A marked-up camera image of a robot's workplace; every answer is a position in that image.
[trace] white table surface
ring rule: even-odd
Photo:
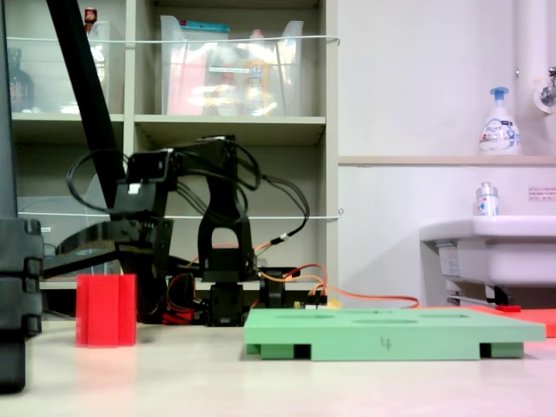
[[[0,417],[556,416],[556,340],[523,360],[246,358],[241,328],[143,326],[136,347],[75,347],[72,322],[28,344],[23,394]]]

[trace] white label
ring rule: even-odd
[[[510,120],[491,119],[483,129],[479,148],[483,152],[515,148],[520,144],[520,131]]]
[[[454,247],[439,248],[440,269],[443,275],[460,276],[460,258]]]
[[[530,202],[556,202],[556,187],[529,187]]]
[[[248,74],[249,68],[209,67],[210,72],[233,72],[235,74]]]
[[[477,199],[477,215],[500,215],[498,210],[498,197],[496,195],[482,195]]]

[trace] green foam board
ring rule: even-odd
[[[545,327],[479,311],[434,309],[254,309],[248,354],[313,361],[476,360],[523,357]]]

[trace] faucet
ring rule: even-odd
[[[550,67],[548,75],[550,76],[551,85],[542,89],[540,100],[546,106],[553,106],[556,105],[556,67]]]

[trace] white sink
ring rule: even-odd
[[[420,231],[439,249],[442,274],[487,286],[556,286],[556,216],[498,215]]]

